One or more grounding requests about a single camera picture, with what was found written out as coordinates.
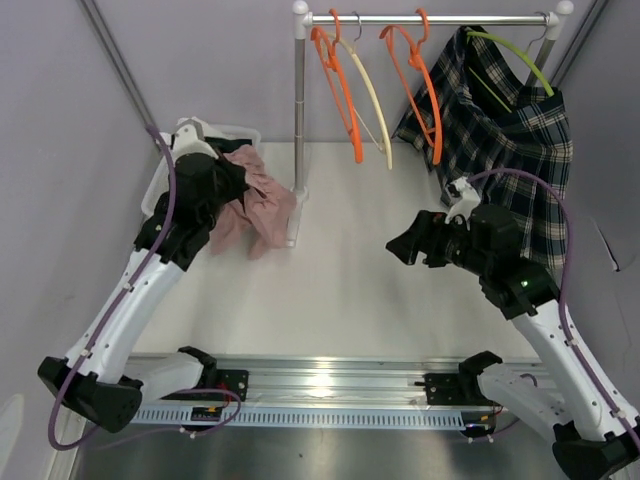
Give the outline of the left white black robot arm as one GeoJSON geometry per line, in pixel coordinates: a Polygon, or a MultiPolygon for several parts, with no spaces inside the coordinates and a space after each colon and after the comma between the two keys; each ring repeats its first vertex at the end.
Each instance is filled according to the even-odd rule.
{"type": "Polygon", "coordinates": [[[208,243],[222,208],[248,188],[244,168],[203,153],[181,156],[168,180],[107,304],[64,357],[46,357],[38,368],[58,405],[110,433],[146,402],[186,393],[204,400],[217,387],[216,359],[190,346],[140,378],[124,373],[156,307],[208,243]]]}

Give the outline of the pink garment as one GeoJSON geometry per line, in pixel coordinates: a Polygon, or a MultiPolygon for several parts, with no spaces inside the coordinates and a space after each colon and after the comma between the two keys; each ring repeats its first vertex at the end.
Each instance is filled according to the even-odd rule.
{"type": "Polygon", "coordinates": [[[236,244],[252,228],[256,233],[248,251],[250,260],[288,244],[288,222],[297,206],[297,197],[266,171],[257,150],[243,145],[226,159],[245,170],[248,189],[239,199],[226,204],[210,234],[211,253],[219,255],[236,244]]]}

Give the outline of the green hanger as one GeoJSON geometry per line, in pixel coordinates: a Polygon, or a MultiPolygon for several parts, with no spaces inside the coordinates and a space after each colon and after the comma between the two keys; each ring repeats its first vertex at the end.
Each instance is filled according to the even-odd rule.
{"type": "Polygon", "coordinates": [[[465,31],[465,70],[470,75],[470,90],[476,103],[487,112],[492,115],[512,113],[520,98],[524,104],[531,104],[538,97],[546,100],[555,96],[542,69],[528,55],[529,47],[522,50],[480,26],[469,26],[465,31]],[[528,68],[533,77],[531,84],[523,84],[517,79],[499,47],[504,47],[528,68]]]}

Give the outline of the navy plaid skirt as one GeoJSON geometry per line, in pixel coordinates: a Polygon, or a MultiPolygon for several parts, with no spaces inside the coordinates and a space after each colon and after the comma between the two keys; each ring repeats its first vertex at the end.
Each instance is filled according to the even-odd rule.
{"type": "MultiPolygon", "coordinates": [[[[432,149],[409,104],[394,135],[422,153],[442,186],[461,176],[490,171],[491,176],[475,185],[484,202],[504,206],[513,213],[521,230],[523,256],[558,271],[566,257],[566,229],[558,200],[537,183],[502,171],[526,171],[545,181],[560,197],[565,196],[573,142],[563,95],[553,87],[553,98],[538,97],[531,104],[524,104],[520,98],[512,113],[487,112],[476,103],[465,70],[466,27],[454,33],[430,70],[443,126],[441,163],[432,164],[432,149]]],[[[414,95],[425,123],[431,127],[425,87],[414,95]]]]}

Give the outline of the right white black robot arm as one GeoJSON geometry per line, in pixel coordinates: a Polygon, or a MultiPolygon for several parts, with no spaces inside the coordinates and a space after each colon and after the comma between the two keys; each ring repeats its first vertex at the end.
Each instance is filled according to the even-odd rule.
{"type": "Polygon", "coordinates": [[[482,352],[460,363],[458,395],[506,407],[550,443],[570,479],[607,479],[639,458],[639,413],[614,387],[559,304],[547,270],[520,254],[511,213],[481,205],[468,216],[420,211],[386,244],[406,265],[423,254],[430,268],[454,265],[477,276],[485,298],[527,340],[560,395],[553,397],[482,352]]]}

